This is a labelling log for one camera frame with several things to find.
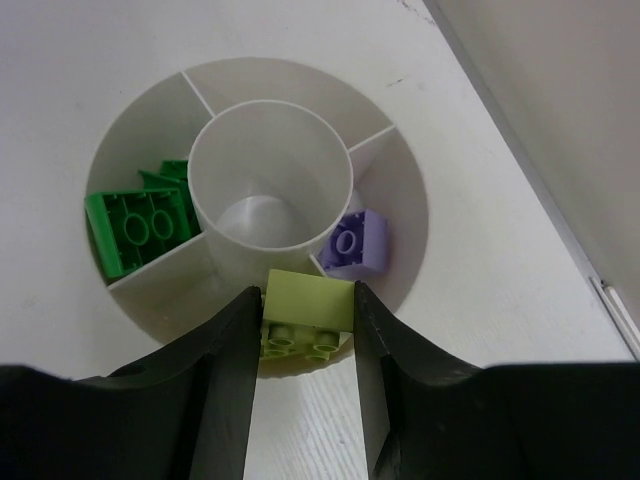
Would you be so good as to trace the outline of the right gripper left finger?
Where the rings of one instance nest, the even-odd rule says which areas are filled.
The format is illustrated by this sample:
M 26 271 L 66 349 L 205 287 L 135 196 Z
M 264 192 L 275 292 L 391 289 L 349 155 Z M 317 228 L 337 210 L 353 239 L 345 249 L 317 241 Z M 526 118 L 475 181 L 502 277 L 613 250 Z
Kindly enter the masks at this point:
M 239 479 L 260 353 L 261 292 L 107 376 L 1 369 L 5 479 Z

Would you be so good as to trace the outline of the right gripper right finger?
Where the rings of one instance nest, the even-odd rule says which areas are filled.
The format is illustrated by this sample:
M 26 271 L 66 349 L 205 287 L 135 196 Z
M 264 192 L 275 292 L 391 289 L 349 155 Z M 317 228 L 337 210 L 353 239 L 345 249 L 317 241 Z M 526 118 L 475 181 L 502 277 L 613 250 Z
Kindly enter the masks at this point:
M 635 479 L 639 366 L 480 368 L 402 323 L 365 283 L 354 344 L 373 479 Z

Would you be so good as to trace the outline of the light yellow lego brick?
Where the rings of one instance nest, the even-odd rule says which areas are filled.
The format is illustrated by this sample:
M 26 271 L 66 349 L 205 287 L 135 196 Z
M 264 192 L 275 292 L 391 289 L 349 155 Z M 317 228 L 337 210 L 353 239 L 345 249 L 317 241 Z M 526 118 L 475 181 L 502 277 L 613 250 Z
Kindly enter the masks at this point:
M 354 301 L 351 281 L 270 271 L 263 294 L 260 359 L 329 361 L 353 333 Z

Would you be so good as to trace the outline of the lavender lego brick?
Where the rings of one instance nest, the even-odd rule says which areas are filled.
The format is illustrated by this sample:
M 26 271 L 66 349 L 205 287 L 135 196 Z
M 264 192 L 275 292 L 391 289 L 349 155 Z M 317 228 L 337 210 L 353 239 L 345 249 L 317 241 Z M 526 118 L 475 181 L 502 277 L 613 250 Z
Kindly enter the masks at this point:
M 345 214 L 319 255 L 333 278 L 357 281 L 384 274 L 389 264 L 389 224 L 378 212 L 364 209 Z

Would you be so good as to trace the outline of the green 2x4 lego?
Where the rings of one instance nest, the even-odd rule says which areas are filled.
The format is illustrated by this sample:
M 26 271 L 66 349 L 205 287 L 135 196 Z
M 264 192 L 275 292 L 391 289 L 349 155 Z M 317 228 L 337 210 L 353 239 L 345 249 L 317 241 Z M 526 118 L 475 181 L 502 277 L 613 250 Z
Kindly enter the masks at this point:
M 84 207 L 108 279 L 127 276 L 199 234 L 177 188 L 92 193 Z

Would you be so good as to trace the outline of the dark green curved lego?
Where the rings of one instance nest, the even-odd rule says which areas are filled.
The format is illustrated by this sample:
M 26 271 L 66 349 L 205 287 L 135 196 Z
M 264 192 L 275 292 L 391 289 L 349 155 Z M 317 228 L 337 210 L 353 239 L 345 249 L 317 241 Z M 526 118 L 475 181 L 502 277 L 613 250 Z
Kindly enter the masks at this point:
M 146 189 L 187 187 L 187 160 L 163 160 L 157 172 L 139 170 Z

